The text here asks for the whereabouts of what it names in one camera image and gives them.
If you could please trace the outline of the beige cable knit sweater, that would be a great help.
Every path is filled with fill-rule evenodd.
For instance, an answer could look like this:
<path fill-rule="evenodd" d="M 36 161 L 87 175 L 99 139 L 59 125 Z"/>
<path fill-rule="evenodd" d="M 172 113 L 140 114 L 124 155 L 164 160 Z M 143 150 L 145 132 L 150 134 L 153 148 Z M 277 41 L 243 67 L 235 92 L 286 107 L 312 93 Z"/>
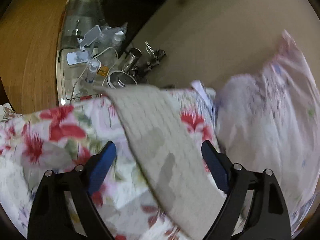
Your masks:
<path fill-rule="evenodd" d="M 206 172 L 201 144 L 189 135 L 171 98 L 153 86 L 96 87 L 114 104 L 152 194 L 191 239 L 203 239 L 225 200 Z"/>

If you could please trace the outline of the floral bed quilt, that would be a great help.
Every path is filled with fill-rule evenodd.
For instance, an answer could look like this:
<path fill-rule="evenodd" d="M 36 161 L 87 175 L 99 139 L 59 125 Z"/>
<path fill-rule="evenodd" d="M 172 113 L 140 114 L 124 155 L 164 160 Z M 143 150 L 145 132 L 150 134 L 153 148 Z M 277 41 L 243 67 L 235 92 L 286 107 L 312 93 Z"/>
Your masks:
<path fill-rule="evenodd" d="M 22 238 L 44 172 L 71 171 L 112 141 L 117 158 L 93 203 L 115 239 L 186 239 L 160 208 L 107 98 L 33 114 L 1 108 L 1 205 Z"/>

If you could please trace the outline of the pink floral left pillow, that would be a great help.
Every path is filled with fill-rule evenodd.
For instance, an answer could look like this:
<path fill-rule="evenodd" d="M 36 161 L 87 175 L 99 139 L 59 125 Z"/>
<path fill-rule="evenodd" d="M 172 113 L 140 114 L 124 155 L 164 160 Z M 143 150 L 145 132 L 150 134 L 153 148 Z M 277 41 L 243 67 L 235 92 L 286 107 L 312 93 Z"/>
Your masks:
<path fill-rule="evenodd" d="M 215 104 L 219 144 L 232 162 L 274 172 L 296 231 L 319 179 L 319 91 L 293 37 L 283 31 L 262 70 L 231 77 Z"/>

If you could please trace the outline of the round metal tin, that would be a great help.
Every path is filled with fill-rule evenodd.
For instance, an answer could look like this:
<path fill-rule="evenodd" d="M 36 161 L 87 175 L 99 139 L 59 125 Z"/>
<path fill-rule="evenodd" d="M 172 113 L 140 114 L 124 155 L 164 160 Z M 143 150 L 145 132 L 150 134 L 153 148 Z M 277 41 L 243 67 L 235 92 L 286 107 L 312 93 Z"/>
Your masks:
<path fill-rule="evenodd" d="M 107 76 L 107 84 L 110 88 L 125 88 L 136 86 L 137 81 L 129 74 L 122 71 L 110 72 Z"/>

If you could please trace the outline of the small clear bottle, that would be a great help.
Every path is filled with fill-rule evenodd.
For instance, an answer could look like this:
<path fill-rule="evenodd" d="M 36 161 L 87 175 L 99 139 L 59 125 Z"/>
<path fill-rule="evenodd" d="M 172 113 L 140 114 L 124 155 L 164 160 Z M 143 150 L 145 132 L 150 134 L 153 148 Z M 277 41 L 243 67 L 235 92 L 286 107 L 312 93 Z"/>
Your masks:
<path fill-rule="evenodd" d="M 85 81 L 87 83 L 92 83 L 94 78 L 101 67 L 101 62 L 98 59 L 91 59 L 87 63 L 87 72 L 85 76 Z"/>

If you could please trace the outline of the white phone stand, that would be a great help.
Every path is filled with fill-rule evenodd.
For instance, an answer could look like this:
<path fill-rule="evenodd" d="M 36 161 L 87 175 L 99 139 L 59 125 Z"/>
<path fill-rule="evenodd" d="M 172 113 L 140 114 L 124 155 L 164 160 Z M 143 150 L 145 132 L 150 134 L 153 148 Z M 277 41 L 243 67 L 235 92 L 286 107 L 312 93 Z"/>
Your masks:
<path fill-rule="evenodd" d="M 85 63 L 91 58 L 91 53 L 86 49 L 96 42 L 101 33 L 99 25 L 90 29 L 83 38 L 78 38 L 79 50 L 67 54 L 67 63 L 72 66 Z"/>

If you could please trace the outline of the glass top bedside table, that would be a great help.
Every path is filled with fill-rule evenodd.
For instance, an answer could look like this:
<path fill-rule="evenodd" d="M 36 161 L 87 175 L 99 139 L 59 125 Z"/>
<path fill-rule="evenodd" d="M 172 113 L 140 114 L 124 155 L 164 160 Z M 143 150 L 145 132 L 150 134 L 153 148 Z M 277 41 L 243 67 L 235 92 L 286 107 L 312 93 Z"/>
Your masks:
<path fill-rule="evenodd" d="M 100 0 L 67 0 L 56 53 L 56 86 L 60 106 L 94 97 L 94 86 L 108 87 L 108 74 L 122 71 L 120 64 L 124 56 L 120 51 L 117 61 L 111 67 L 101 64 L 94 81 L 92 83 L 85 81 L 88 61 L 98 59 L 99 56 L 98 39 L 90 47 L 86 47 L 91 53 L 91 58 L 87 62 L 72 66 L 67 63 L 67 54 L 79 50 L 78 38 L 83 38 L 95 25 L 99 25 L 101 29 L 105 24 Z"/>

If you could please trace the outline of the clear plastic water bottle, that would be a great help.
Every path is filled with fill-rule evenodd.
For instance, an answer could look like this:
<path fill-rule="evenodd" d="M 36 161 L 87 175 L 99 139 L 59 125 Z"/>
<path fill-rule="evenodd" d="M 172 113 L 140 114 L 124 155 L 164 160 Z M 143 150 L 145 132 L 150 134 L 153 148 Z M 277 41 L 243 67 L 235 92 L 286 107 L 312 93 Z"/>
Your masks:
<path fill-rule="evenodd" d="M 102 26 L 98 38 L 98 60 L 103 66 L 111 67 L 117 61 L 126 31 L 127 23 L 114 28 L 108 24 Z"/>

